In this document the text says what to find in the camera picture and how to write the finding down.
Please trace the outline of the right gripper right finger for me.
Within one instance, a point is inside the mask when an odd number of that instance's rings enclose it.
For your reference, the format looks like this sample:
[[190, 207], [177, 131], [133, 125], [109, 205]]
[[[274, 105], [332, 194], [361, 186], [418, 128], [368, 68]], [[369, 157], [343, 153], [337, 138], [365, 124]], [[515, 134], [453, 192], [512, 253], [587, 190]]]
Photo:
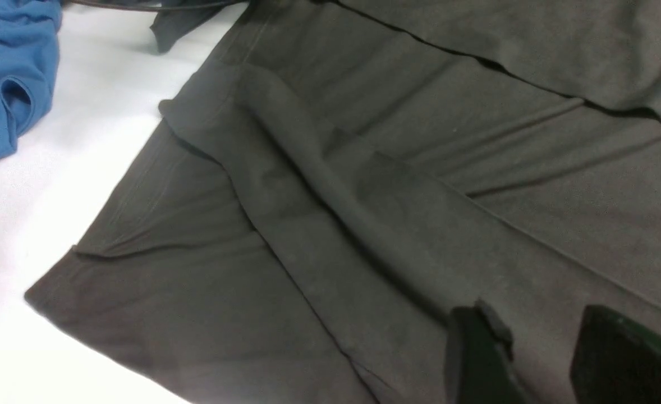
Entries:
[[661, 403], [661, 335], [609, 307], [588, 305], [570, 378], [578, 403]]

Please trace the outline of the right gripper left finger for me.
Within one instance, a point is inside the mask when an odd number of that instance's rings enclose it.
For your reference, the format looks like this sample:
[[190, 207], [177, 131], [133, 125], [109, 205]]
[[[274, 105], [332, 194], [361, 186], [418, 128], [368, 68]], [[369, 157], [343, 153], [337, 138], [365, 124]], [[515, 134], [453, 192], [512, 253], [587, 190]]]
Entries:
[[531, 403], [513, 368], [513, 334], [487, 302], [449, 312], [444, 357], [448, 403]]

